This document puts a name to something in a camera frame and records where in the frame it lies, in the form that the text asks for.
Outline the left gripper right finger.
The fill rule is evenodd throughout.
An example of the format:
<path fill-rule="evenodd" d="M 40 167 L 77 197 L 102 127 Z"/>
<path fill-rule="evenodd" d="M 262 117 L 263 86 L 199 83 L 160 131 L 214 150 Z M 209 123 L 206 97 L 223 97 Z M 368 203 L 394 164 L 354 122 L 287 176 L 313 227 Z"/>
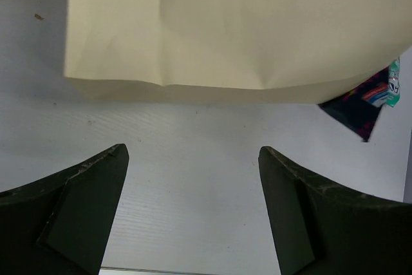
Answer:
<path fill-rule="evenodd" d="M 259 174 L 282 274 L 410 274 L 411 205 L 341 185 L 275 149 Z"/>

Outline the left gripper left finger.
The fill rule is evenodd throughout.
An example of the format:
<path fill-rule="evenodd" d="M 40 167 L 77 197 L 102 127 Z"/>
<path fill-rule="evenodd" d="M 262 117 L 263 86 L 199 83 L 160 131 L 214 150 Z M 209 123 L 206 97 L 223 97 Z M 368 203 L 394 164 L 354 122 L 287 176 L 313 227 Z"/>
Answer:
<path fill-rule="evenodd" d="M 1 274 L 98 274 L 126 179 L 116 144 L 1 193 Z"/>

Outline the dark blue snack bag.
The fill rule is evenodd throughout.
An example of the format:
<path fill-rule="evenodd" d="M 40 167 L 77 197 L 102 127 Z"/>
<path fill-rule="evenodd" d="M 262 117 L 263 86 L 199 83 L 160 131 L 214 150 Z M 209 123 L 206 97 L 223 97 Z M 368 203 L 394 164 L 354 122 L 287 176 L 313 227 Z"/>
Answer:
<path fill-rule="evenodd" d="M 388 79 L 386 67 L 351 91 L 318 106 L 363 142 L 368 142 L 388 98 Z"/>

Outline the beige paper bag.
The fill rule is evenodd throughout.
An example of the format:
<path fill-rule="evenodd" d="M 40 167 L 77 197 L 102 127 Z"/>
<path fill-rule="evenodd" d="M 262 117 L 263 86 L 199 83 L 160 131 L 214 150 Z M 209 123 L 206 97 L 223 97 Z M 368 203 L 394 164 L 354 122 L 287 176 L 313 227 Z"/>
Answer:
<path fill-rule="evenodd" d="M 94 99 L 321 103 L 411 46 L 411 0 L 68 0 L 64 75 Z"/>

